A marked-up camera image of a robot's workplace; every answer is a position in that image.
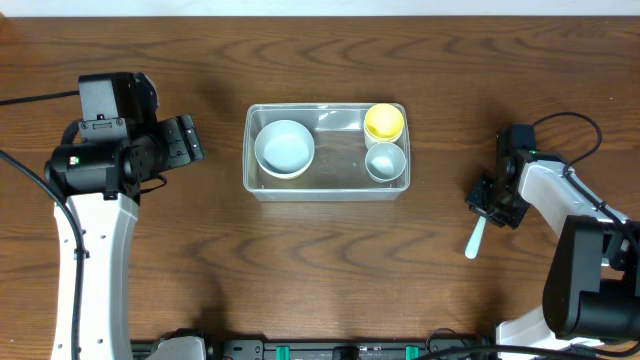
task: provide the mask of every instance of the white backdrop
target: white backdrop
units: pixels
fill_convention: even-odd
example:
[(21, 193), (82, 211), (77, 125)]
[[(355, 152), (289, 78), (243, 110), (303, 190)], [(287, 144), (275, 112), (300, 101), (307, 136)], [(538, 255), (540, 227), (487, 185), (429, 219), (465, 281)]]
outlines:
[(640, 15), (640, 0), (0, 0), (22, 16)]

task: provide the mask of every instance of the plastic container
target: plastic container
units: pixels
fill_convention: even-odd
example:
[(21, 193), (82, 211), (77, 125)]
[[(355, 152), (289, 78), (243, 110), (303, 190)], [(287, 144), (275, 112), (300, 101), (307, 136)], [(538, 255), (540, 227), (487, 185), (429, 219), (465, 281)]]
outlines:
[[(365, 167), (363, 120), (375, 104), (265, 104), (247, 112), (242, 154), (244, 187), (261, 201), (381, 201), (394, 200), (409, 187), (411, 159), (409, 127), (404, 108), (404, 131), (396, 142), (405, 154), (405, 171), (386, 183), (373, 181)], [(315, 141), (315, 155), (299, 177), (277, 179), (267, 174), (255, 157), (254, 143), (260, 130), (278, 120), (305, 126)]]

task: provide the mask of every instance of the yellow bowl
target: yellow bowl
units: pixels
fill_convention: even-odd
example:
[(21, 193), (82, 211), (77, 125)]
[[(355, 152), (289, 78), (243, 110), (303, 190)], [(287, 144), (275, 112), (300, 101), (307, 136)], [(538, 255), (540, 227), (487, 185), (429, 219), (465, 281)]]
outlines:
[(404, 130), (402, 113), (390, 104), (373, 105), (367, 111), (364, 123), (369, 134), (381, 141), (398, 137)]

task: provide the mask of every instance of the gray cup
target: gray cup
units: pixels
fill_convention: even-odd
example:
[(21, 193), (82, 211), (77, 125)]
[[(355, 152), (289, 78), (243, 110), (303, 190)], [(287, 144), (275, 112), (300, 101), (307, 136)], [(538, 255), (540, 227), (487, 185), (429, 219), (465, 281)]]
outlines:
[(407, 166), (402, 149), (393, 143), (373, 145), (367, 152), (364, 163), (369, 177), (378, 183), (397, 179)]

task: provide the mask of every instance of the wood grain surface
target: wood grain surface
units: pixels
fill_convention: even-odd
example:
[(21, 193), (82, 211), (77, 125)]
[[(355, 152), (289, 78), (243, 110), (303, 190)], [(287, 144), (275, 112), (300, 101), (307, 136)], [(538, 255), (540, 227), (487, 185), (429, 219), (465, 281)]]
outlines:
[[(578, 176), (640, 217), (637, 18), (7, 19), (0, 98), (77, 88), (82, 74), (142, 71), (164, 119), (190, 113), (205, 161), (143, 196), (130, 266), (134, 339), (200, 326), (220, 338), (425, 338), (490, 332), (541, 302), (557, 242), (531, 210), (487, 228), (479, 257), (464, 197), (494, 168), (495, 133), (557, 111), (604, 131)], [(411, 186), (396, 201), (261, 203), (242, 185), (255, 103), (398, 102)], [(0, 108), (0, 148), (42, 174), (78, 98)], [(537, 129), (573, 157), (579, 120)], [(58, 285), (53, 204), (0, 164), (0, 358), (46, 359)]]

